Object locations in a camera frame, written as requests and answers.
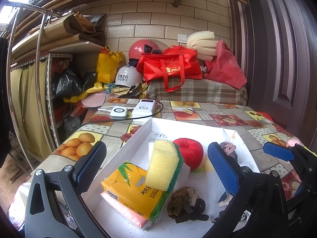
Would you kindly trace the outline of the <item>purple grey braided rope knot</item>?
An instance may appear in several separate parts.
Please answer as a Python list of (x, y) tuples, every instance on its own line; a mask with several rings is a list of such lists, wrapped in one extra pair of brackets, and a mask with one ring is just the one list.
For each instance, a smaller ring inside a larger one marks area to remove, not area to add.
[(230, 143), (230, 142), (222, 142), (220, 144), (220, 147), (223, 149), (223, 151), (230, 157), (234, 158), (234, 160), (238, 161), (238, 155), (236, 153), (236, 145)]

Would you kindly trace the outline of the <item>white power bank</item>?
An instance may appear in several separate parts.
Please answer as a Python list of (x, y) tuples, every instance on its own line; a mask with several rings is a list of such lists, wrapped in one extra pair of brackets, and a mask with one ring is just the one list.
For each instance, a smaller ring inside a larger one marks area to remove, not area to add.
[(132, 118), (150, 117), (154, 114), (156, 101), (151, 99), (140, 100), (132, 111)]

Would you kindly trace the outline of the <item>black white patterned cloth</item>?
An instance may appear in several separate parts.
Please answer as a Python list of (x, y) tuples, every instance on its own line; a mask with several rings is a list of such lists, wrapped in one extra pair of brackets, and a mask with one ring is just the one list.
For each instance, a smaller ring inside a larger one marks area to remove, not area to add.
[[(212, 220), (212, 222), (215, 224), (219, 218), (222, 216), (222, 214), (224, 213), (226, 207), (229, 205), (230, 201), (232, 200), (233, 196), (228, 193), (227, 191), (225, 191), (222, 196), (220, 197), (219, 201), (218, 201), (218, 205), (219, 205), (219, 208), (220, 208), (220, 212), (218, 214), (218, 216)], [(250, 212), (249, 211), (244, 211), (243, 212), (243, 215), (241, 216), (240, 218), (240, 221), (239, 222), (247, 222), (248, 219), (250, 217)]]

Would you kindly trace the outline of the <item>wall switch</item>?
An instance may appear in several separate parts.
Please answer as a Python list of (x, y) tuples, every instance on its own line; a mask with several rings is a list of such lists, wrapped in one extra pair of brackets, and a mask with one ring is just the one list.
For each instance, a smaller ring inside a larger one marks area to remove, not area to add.
[(177, 35), (177, 42), (185, 44), (187, 40), (187, 35), (178, 34)]

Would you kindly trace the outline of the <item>brown beige braided rope knot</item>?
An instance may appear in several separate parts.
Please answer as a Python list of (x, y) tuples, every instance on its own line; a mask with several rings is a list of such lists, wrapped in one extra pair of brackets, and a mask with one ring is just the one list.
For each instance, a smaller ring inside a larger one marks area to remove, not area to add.
[(167, 205), (167, 214), (177, 224), (187, 221), (208, 221), (205, 214), (206, 202), (202, 194), (194, 187), (181, 187), (175, 190)]

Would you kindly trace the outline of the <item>yellow green sponge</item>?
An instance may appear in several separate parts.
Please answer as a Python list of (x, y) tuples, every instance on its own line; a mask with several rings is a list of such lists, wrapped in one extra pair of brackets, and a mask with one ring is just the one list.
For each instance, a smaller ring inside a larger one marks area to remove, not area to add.
[(169, 140), (153, 142), (145, 186), (171, 192), (180, 175), (184, 158), (177, 144)]

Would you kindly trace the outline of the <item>white round charger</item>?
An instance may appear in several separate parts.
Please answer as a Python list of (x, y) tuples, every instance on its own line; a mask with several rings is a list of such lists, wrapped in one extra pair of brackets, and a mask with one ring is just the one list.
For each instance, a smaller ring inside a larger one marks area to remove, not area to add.
[(110, 112), (111, 119), (124, 120), (127, 117), (127, 107), (126, 106), (114, 106)]

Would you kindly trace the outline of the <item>red plush apple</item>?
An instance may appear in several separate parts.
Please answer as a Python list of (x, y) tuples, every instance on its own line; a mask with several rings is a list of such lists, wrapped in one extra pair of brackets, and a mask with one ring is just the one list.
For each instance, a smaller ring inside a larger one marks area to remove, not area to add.
[(204, 149), (200, 142), (188, 138), (179, 138), (174, 140), (173, 143), (178, 145), (180, 153), (191, 171), (196, 170), (201, 165)]

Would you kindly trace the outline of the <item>yellow tissue pack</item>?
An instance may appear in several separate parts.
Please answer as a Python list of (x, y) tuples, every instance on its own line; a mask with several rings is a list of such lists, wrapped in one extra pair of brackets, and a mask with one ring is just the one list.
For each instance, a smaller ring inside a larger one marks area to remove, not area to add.
[(102, 181), (102, 187), (115, 201), (156, 223), (170, 192), (146, 186), (146, 174), (146, 170), (126, 161)]

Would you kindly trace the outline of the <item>plaid blanket bench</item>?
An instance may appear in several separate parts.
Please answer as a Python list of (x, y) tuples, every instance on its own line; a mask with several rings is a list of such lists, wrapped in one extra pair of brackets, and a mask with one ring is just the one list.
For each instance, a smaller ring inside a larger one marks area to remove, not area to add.
[(230, 85), (206, 79), (186, 79), (176, 91), (167, 92), (162, 79), (152, 80), (145, 91), (145, 97), (157, 101), (202, 102), (215, 104), (247, 104), (245, 87), (236, 89)]

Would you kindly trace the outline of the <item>metal clothes rack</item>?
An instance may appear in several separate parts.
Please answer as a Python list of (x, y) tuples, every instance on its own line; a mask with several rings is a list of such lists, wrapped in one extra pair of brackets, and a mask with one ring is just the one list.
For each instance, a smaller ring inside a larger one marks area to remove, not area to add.
[[(53, 151), (51, 138), (48, 134), (47, 116), (42, 102), (44, 97), (41, 95), (40, 89), (40, 55), (46, 23), (49, 18), (60, 17), (60, 15), (30, 4), (7, 2), (6, 5), (17, 8), (11, 29), (7, 54), (6, 85), (9, 111), (15, 137), (23, 153), (22, 157), (27, 161), (30, 168), (34, 170), (34, 162), (40, 162), (41, 158), (36, 155), (32, 145), (37, 145), (40, 149), (40, 145), (43, 143), (49, 152)], [(18, 19), (23, 10), (30, 10), (42, 14), (42, 20), (36, 39), (34, 65), (23, 69), (19, 76), (14, 77), (11, 75), (14, 71), (11, 67), (11, 55)]]

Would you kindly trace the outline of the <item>dark wooden door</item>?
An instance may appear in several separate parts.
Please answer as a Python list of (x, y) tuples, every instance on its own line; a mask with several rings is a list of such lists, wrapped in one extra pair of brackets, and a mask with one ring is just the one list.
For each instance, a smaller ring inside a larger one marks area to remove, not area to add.
[(316, 145), (316, 0), (230, 2), (248, 105)]

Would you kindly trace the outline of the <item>white helmet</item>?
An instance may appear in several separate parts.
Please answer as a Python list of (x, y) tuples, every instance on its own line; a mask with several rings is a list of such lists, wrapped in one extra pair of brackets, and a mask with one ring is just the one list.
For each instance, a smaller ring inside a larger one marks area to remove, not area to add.
[(140, 83), (143, 83), (143, 76), (141, 72), (137, 71), (133, 66), (123, 66), (116, 74), (115, 85), (131, 88)]

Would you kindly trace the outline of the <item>red fabric bag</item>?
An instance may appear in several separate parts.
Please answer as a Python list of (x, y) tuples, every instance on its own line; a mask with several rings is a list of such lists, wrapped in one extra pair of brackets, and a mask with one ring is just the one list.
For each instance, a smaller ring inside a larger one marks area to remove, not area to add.
[(203, 74), (206, 80), (227, 84), (240, 89), (247, 83), (235, 56), (230, 52), (224, 40), (219, 40), (216, 45), (216, 56), (212, 61), (205, 61), (207, 71)]

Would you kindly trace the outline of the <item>white foam block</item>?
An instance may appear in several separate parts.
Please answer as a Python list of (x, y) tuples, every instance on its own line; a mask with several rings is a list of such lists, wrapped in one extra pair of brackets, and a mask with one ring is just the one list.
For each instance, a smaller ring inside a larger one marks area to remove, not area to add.
[[(202, 167), (202, 164), (205, 163), (205, 161), (207, 160), (206, 147), (203, 145), (202, 145), (202, 147), (204, 149), (204, 157), (203, 157), (201, 165), (196, 170), (191, 171), (190, 167), (184, 161), (183, 167), (180, 171), (180, 175), (179, 175), (178, 180), (174, 186), (174, 189), (183, 187), (186, 184), (187, 180), (189, 179), (190, 174), (198, 171)], [(152, 148), (153, 148), (153, 142), (150, 142), (148, 145), (149, 160), (151, 157)]]

